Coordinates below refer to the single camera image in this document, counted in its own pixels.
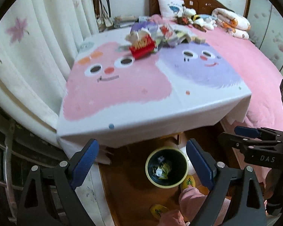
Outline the person's right hand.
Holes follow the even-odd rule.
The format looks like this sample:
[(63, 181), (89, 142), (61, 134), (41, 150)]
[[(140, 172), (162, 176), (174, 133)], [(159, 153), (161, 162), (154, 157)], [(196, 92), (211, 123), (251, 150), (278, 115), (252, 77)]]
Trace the person's right hand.
[(265, 179), (265, 190), (264, 190), (264, 199), (267, 200), (271, 198), (274, 194), (274, 190), (276, 188), (276, 185), (278, 185), (280, 182), (280, 175), (281, 171), (276, 169), (271, 169)]

